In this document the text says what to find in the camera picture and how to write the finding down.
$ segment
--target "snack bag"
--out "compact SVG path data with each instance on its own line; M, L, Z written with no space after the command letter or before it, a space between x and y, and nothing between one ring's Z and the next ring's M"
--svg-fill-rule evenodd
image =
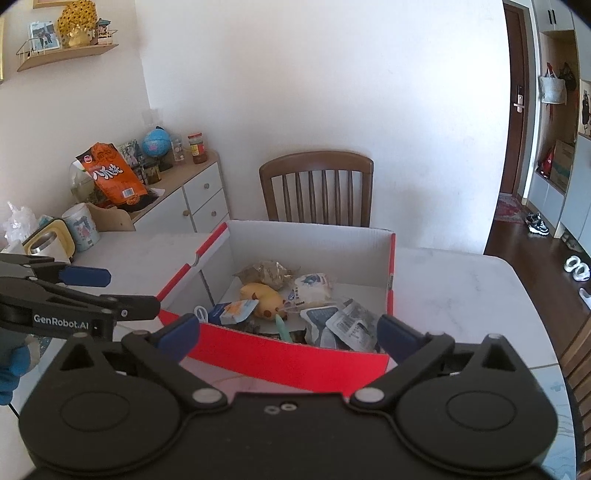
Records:
M118 208L135 212L153 201L113 144L97 143L76 158Z
M294 313L304 309L323 307L334 303L332 285L323 273L302 275L294 280L292 290L283 305L285 312Z

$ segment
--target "doormat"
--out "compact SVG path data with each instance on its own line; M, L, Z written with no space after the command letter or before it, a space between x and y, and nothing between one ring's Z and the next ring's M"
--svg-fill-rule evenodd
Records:
M510 193L500 193L496 203L495 220L501 222L523 223L525 211L519 200Z

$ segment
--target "sauce jar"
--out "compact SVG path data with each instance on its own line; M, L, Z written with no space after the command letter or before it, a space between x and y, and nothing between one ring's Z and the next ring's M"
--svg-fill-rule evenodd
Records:
M201 132L189 135L189 145L191 145L193 163L198 164L207 161L207 152L205 151L205 145L203 145L203 134Z

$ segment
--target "wooden floor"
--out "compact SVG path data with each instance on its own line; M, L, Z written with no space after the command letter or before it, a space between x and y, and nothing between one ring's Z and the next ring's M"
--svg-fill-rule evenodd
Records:
M574 281L563 265L571 255L578 255L584 262L589 262L589 257L568 249L559 238L530 233L524 223L497 220L492 224L485 255L502 258L513 267L560 356L589 317L579 288L591 291L591 281Z

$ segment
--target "picture on wall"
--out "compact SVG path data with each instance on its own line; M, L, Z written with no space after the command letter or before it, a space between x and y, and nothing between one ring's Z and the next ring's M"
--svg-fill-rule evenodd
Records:
M4 18L0 17L0 83L4 81Z
M74 0L33 0L33 8L45 8L45 7L63 7L69 5Z

